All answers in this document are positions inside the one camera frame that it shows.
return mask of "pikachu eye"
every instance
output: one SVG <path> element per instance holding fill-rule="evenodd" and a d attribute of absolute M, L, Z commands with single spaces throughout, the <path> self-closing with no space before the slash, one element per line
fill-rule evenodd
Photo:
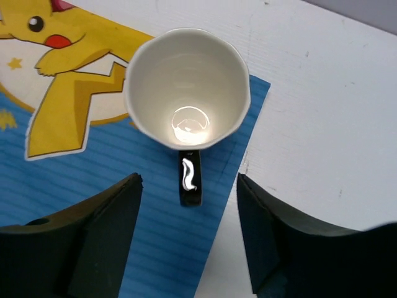
<path fill-rule="evenodd" d="M 32 17 L 29 19 L 28 27 L 33 32 L 40 32 L 44 28 L 44 21 L 39 16 Z"/>

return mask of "white table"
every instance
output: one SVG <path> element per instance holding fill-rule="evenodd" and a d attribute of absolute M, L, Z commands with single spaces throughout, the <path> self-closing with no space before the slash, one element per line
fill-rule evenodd
<path fill-rule="evenodd" d="M 397 36 L 300 0 L 69 0 L 158 35 L 200 27 L 272 83 L 241 165 L 269 192 L 355 229 L 397 220 Z M 235 188 L 196 297 L 252 297 Z"/>

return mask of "yellow star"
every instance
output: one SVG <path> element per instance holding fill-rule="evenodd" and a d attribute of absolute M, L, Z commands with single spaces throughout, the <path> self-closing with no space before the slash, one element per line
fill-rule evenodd
<path fill-rule="evenodd" d="M 22 59 L 13 58 L 11 62 L 7 63 L 7 65 L 10 66 L 11 70 L 14 70 L 16 68 L 22 68 L 22 66 L 20 65 L 21 61 Z"/>

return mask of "pikachu ear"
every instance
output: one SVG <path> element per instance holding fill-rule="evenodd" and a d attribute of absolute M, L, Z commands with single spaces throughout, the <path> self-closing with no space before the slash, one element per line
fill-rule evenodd
<path fill-rule="evenodd" d="M 13 38 L 13 36 L 10 33 L 8 33 L 7 26 L 4 25 L 4 22 L 2 21 L 2 14 L 0 7 L 0 39 L 7 39 L 7 38 Z"/>

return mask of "pikachu illustration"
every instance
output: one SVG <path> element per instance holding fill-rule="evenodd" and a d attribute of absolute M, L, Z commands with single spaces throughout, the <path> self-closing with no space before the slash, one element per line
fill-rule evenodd
<path fill-rule="evenodd" d="M 62 0 L 1 0 L 0 91 L 32 113 L 26 160 L 84 151 L 90 125 L 128 117 L 125 67 L 151 38 Z"/>

